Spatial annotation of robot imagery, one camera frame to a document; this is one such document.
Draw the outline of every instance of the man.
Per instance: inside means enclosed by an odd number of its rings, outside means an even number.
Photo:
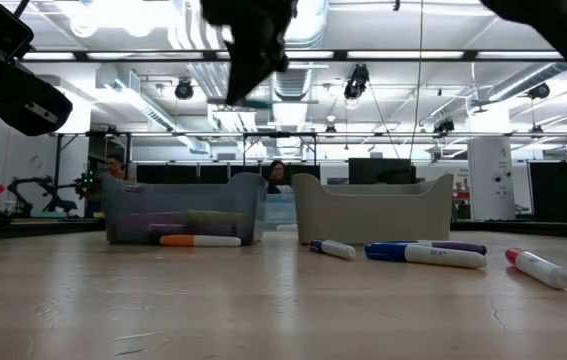
[[[119,154],[110,154],[105,159],[107,172],[119,180],[125,179],[125,164],[123,157]]]

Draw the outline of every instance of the table surface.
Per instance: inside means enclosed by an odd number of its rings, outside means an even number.
[[[567,359],[567,291],[508,269],[567,239],[455,233],[484,270],[345,261],[267,233],[245,248],[0,240],[4,359]]]

